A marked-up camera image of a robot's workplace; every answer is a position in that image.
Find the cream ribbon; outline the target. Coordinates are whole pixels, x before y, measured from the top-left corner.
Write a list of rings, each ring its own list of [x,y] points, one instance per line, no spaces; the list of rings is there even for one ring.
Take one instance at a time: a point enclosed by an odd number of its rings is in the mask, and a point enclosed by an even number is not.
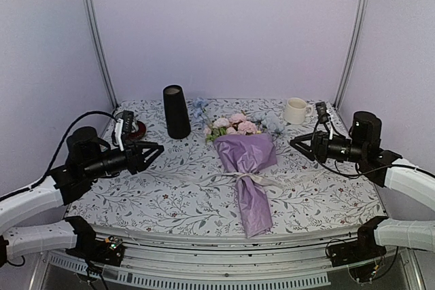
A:
[[[293,187],[296,185],[299,185],[301,183],[306,183],[309,181],[312,181],[324,174],[324,171],[320,170],[314,170],[311,172],[308,172],[305,175],[301,175],[299,177],[292,177],[292,178],[284,178],[284,179],[272,179],[271,177],[267,177],[265,175],[256,174],[256,173],[218,173],[214,175],[209,175],[208,177],[195,179],[193,177],[176,177],[178,181],[181,181],[183,183],[191,183],[198,185],[199,183],[203,181],[210,181],[212,179],[218,179],[218,178],[231,178],[235,181],[241,180],[242,178],[249,177],[254,183],[257,183],[261,186],[266,187],[278,187],[282,188],[283,186]]]

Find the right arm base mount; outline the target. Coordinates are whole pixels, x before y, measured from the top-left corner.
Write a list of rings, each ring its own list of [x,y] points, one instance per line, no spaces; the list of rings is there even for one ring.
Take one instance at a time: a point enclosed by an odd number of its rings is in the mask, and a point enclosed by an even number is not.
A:
[[[385,247],[362,245],[358,240],[332,239],[325,248],[334,268],[347,266],[350,277],[359,284],[371,283],[385,259]]]

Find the purple flower bouquet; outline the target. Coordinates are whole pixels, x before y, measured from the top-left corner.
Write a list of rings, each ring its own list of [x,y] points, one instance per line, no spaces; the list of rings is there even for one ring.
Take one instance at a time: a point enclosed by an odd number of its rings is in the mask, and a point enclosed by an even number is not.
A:
[[[273,226],[265,186],[273,185],[261,170],[277,164],[273,135],[283,132],[276,119],[265,113],[241,111],[211,119],[207,101],[193,100],[194,117],[203,123],[205,140],[213,144],[226,175],[234,178],[236,201],[247,238],[264,234]]]

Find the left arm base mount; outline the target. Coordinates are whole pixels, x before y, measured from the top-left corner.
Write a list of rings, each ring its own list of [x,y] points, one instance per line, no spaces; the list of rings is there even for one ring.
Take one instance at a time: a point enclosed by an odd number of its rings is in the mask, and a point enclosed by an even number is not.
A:
[[[77,244],[75,248],[65,250],[65,253],[70,256],[115,267],[120,267],[124,252],[123,240],[116,236],[108,236],[104,240],[94,239],[85,244]]]

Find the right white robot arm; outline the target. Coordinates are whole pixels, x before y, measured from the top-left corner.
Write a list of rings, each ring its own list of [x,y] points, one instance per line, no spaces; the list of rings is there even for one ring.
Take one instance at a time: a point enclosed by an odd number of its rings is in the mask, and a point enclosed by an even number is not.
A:
[[[290,145],[311,161],[325,166],[327,160],[351,162],[355,174],[370,182],[401,192],[434,208],[434,174],[405,160],[400,154],[381,149],[381,120],[373,113],[357,111],[348,137],[338,133],[327,111],[317,110],[318,121],[325,129],[295,137]],[[434,251],[434,222],[398,221],[376,216],[358,228],[352,242],[338,242],[326,250],[330,259],[365,260],[385,254],[388,246]]]

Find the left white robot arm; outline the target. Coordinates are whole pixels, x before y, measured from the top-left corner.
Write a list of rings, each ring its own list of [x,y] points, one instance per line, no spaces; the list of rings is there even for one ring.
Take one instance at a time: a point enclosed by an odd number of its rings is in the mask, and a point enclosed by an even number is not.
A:
[[[128,171],[145,171],[164,151],[157,143],[118,141],[111,148],[93,127],[77,129],[67,137],[69,155],[65,164],[48,172],[43,181],[1,197],[1,264],[31,253],[64,249],[86,262],[120,266],[124,245],[110,236],[97,239],[96,232],[80,216],[57,223],[20,227],[19,223],[38,213],[67,206],[89,192],[99,179]]]

